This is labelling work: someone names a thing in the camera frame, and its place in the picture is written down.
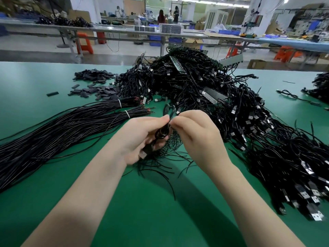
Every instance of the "person's left hand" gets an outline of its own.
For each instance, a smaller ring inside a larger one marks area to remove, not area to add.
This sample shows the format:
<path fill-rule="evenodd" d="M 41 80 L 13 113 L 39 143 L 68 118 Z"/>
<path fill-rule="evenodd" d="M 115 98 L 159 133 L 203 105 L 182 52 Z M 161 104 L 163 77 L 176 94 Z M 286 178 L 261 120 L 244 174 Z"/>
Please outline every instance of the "person's left hand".
<path fill-rule="evenodd" d="M 146 144 L 155 139 L 155 132 L 169 123 L 169 116 L 157 117 L 139 117 L 130 119 L 123 127 L 105 145 L 105 149 L 116 150 L 123 157 L 126 165 L 132 165 L 139 160 L 139 152 Z M 163 147 L 169 136 L 157 140 L 153 147 L 156 151 Z"/>

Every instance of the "fan pole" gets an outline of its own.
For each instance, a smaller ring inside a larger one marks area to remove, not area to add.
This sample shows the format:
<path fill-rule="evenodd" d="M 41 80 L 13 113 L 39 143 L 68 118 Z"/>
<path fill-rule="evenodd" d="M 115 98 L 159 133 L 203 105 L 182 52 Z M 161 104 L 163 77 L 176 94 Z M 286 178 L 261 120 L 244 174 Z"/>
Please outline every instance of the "fan pole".
<path fill-rule="evenodd" d="M 55 18 L 56 15 L 55 15 L 55 11 L 54 11 L 53 5 L 51 4 L 51 0 L 49 0 L 49 4 L 50 4 L 50 7 L 51 7 L 51 11 L 53 12 L 53 15 L 54 15 L 54 18 Z M 64 41 L 62 32 L 60 32 L 60 35 L 62 36 L 63 44 L 59 44 L 59 45 L 57 45 L 57 47 L 58 48 L 69 48 L 70 46 L 67 45 L 67 44 L 65 44 L 65 41 Z"/>

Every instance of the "person's right hand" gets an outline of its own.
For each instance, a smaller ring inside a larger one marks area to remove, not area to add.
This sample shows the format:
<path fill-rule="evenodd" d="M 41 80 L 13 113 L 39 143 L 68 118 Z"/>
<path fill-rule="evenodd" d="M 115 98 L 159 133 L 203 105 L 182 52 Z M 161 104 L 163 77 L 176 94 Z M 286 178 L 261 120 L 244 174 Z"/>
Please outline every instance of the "person's right hand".
<path fill-rule="evenodd" d="M 218 166 L 232 165 L 218 128 L 205 112 L 182 112 L 169 124 L 177 130 L 187 153 L 205 173 Z"/>

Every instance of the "white air conditioner unit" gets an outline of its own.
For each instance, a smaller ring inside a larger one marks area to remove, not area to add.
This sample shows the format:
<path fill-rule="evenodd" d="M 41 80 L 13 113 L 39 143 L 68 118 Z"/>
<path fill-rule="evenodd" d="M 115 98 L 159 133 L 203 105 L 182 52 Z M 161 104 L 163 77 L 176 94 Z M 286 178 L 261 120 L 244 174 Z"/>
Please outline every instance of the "white air conditioner unit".
<path fill-rule="evenodd" d="M 212 29 L 217 24 L 226 24 L 228 12 L 224 12 L 220 9 L 212 9 L 207 12 L 207 19 L 205 23 L 205 30 Z"/>

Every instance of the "green table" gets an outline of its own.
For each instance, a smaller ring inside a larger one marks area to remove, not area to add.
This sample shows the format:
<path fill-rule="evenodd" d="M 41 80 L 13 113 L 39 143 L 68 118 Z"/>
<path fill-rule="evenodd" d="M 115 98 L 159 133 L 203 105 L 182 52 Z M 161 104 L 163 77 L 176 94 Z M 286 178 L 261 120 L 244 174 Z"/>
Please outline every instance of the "green table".
<path fill-rule="evenodd" d="M 73 82 L 74 72 L 92 68 L 121 73 L 130 66 L 0 62 L 0 137 L 36 124 L 64 109 L 92 102 L 92 97 L 84 99 L 67 95 L 74 84 L 87 85 L 84 81 Z M 323 107 L 292 100 L 275 92 L 276 89 L 287 89 L 302 97 L 300 90 L 304 86 L 312 87 L 315 72 L 237 69 L 234 74 L 250 73 L 256 74 L 259 79 L 250 79 L 249 86 L 255 91 L 262 86 L 259 93 L 270 111 L 290 125 L 297 119 L 298 127 L 306 130 L 310 130 L 310 121 L 313 121 L 315 135 L 329 142 L 329 112 Z M 60 94 L 46 96 L 46 93 L 54 91 Z M 155 105 L 154 116 L 161 116 L 164 102 L 149 106 Z M 28 237 L 106 139 L 73 157 L 50 161 L 26 180 L 0 194 L 1 246 L 19 246 Z M 74 146 L 65 154 L 88 145 Z M 270 197 L 257 178 L 230 151 L 229 155 L 270 205 Z M 166 165 L 175 171 L 168 177 L 174 187 L 176 201 L 168 183 L 158 174 L 145 171 L 145 178 L 142 178 L 134 170 L 121 179 L 93 246 L 245 246 L 230 208 L 210 179 L 198 167 L 190 168 L 178 179 L 180 170 L 187 163 L 168 160 Z M 327 202 L 323 202 L 320 209 L 329 216 Z M 308 221 L 289 205 L 286 205 L 286 211 L 287 215 L 280 217 L 307 246 L 329 246 L 328 221 Z"/>

